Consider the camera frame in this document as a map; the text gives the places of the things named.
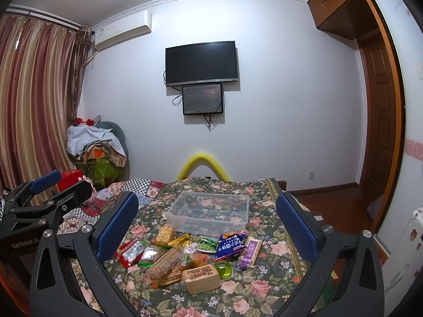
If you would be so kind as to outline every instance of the bed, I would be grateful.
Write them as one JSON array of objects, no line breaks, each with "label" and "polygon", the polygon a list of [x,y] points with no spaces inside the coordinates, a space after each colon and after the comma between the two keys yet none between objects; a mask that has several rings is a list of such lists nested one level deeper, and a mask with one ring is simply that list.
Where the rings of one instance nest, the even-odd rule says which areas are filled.
[{"label": "bed", "polygon": [[[219,289],[189,295],[183,284],[159,289],[142,284],[138,266],[125,269],[117,260],[104,263],[120,291],[141,316],[207,317],[242,314],[246,317],[273,315],[288,299],[307,271],[288,233],[276,214],[275,201],[281,189],[274,179],[251,182],[226,182],[207,178],[187,178],[169,184],[134,179],[111,187],[110,197],[101,206],[85,207],[92,212],[91,221],[80,211],[65,220],[59,233],[76,232],[86,222],[95,223],[99,215],[113,205],[121,190],[138,194],[140,209],[123,242],[135,237],[146,240],[155,236],[157,226],[164,225],[164,212],[183,190],[215,194],[248,194],[250,196],[249,234],[263,240],[255,268],[233,271],[230,278],[221,281]],[[81,291],[87,303],[101,310],[89,289],[77,260],[72,261]]]}]

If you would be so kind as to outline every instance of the blue snack bag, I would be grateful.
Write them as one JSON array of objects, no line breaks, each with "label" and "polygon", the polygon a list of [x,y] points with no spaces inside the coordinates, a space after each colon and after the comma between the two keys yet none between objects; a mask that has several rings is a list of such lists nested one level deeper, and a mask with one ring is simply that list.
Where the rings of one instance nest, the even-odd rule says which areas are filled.
[{"label": "blue snack bag", "polygon": [[247,233],[243,231],[220,235],[216,247],[216,261],[241,253],[246,248],[243,243],[246,236]]}]

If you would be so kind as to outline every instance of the wooden floor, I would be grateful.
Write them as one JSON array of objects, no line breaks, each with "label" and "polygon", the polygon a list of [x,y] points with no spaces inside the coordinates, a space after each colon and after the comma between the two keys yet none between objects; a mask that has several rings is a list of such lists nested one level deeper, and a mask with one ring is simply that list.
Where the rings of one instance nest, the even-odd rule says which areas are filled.
[{"label": "wooden floor", "polygon": [[332,225],[338,232],[358,234],[369,229],[372,221],[367,215],[371,201],[357,188],[347,188],[320,194],[298,196],[301,204],[314,216],[322,216],[322,224]]}]

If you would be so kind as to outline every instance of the blue rubber pad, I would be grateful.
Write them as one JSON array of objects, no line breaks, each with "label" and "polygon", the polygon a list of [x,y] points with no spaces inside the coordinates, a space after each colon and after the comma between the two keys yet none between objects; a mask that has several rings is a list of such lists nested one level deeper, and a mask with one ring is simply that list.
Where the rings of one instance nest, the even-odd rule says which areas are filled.
[{"label": "blue rubber pad", "polygon": [[302,259],[311,263],[316,262],[319,257],[317,240],[283,194],[278,195],[276,199],[276,212]]},{"label": "blue rubber pad", "polygon": [[62,180],[62,174],[58,170],[53,170],[51,173],[33,181],[29,188],[29,192],[32,194],[40,194],[58,183],[60,180]]},{"label": "blue rubber pad", "polygon": [[99,237],[97,258],[104,262],[113,258],[116,249],[131,226],[138,212],[138,198],[132,193],[116,212]]}]

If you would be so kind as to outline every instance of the air conditioner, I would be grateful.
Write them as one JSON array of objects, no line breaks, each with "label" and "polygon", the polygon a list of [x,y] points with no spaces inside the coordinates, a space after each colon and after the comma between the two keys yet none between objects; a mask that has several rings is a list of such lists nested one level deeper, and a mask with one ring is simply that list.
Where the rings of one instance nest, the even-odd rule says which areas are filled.
[{"label": "air conditioner", "polygon": [[110,46],[151,33],[153,15],[143,10],[114,21],[96,31],[96,49],[101,51]]}]

